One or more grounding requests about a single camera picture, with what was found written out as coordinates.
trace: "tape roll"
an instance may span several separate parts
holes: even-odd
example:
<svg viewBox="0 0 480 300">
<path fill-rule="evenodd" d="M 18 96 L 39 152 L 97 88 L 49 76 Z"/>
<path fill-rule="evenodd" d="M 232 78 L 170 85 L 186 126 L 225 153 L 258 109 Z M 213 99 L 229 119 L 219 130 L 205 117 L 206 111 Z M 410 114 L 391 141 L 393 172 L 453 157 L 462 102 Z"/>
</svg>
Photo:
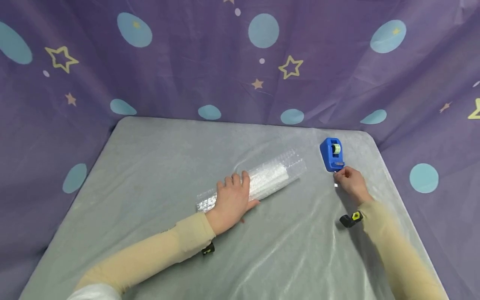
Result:
<svg viewBox="0 0 480 300">
<path fill-rule="evenodd" d="M 339 154 L 340 151 L 342 150 L 342 147 L 340 147 L 339 144 L 332 144 L 333 146 L 333 154 Z"/>
</svg>

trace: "purple backdrop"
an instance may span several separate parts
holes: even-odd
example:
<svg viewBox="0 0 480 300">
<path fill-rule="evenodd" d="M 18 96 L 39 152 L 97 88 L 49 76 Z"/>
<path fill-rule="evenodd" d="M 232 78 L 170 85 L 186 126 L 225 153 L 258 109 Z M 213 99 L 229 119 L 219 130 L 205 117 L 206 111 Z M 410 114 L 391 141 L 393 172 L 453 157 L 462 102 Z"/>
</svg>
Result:
<svg viewBox="0 0 480 300">
<path fill-rule="evenodd" d="M 0 298 L 124 115 L 364 130 L 452 299 L 480 299 L 477 0 L 0 3 Z"/>
</svg>

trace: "left hand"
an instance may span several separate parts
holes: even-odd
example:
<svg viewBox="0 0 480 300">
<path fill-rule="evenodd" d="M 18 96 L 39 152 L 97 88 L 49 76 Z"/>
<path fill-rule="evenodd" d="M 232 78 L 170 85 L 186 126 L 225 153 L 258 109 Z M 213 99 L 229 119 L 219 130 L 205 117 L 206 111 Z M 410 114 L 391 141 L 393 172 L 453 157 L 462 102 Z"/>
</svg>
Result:
<svg viewBox="0 0 480 300">
<path fill-rule="evenodd" d="M 243 171 L 242 177 L 241 183 L 240 176 L 233 173 L 231 177 L 225 177 L 225 184 L 221 181 L 216 184 L 215 207 L 205 213 L 215 235 L 232 228 L 247 211 L 260 204 L 258 200 L 248 201 L 250 176 Z"/>
</svg>

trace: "white sleeve cuff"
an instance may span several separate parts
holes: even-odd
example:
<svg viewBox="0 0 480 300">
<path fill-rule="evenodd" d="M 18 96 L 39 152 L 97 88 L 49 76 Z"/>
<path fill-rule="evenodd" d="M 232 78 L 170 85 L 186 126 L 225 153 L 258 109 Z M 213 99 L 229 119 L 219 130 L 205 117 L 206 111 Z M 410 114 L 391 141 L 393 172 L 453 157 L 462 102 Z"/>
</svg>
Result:
<svg viewBox="0 0 480 300">
<path fill-rule="evenodd" d="M 121 296 L 111 286 L 99 283 L 76 290 L 67 300 L 121 300 Z"/>
</svg>

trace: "gray table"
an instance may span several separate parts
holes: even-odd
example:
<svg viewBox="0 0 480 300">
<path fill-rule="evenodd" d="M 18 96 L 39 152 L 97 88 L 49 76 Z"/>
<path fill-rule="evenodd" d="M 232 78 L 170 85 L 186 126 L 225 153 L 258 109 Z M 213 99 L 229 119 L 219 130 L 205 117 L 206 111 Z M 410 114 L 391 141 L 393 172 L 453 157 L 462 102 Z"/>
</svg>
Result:
<svg viewBox="0 0 480 300">
<path fill-rule="evenodd" d="M 25 287 L 23 300 L 66 299 L 82 274 L 122 248 L 195 212 L 196 196 L 235 169 L 295 148 L 308 170 L 264 199 L 245 223 L 197 255 L 132 288 L 124 299 L 392 299 L 354 211 L 334 187 L 319 144 L 343 143 L 372 195 L 395 211 L 431 262 L 373 139 L 365 132 L 127 117 L 121 120 Z"/>
</svg>

